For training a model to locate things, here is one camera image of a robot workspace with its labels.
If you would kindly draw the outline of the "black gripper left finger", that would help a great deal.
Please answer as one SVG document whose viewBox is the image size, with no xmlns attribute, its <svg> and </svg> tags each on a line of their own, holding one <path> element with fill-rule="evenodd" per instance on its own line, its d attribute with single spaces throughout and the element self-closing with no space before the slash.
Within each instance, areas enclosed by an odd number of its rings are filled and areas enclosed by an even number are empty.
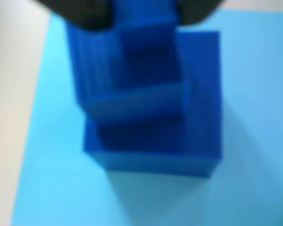
<svg viewBox="0 0 283 226">
<path fill-rule="evenodd" d="M 88 31 L 108 29 L 113 25 L 110 0 L 39 0 L 54 13 Z"/>
</svg>

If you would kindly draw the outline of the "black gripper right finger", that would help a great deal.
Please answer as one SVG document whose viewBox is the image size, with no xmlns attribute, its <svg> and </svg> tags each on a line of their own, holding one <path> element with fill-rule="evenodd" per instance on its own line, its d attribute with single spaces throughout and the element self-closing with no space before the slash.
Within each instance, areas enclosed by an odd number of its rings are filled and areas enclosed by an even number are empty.
<svg viewBox="0 0 283 226">
<path fill-rule="evenodd" d="M 196 24 L 209 17 L 222 0 L 177 0 L 176 7 L 180 25 Z"/>
</svg>

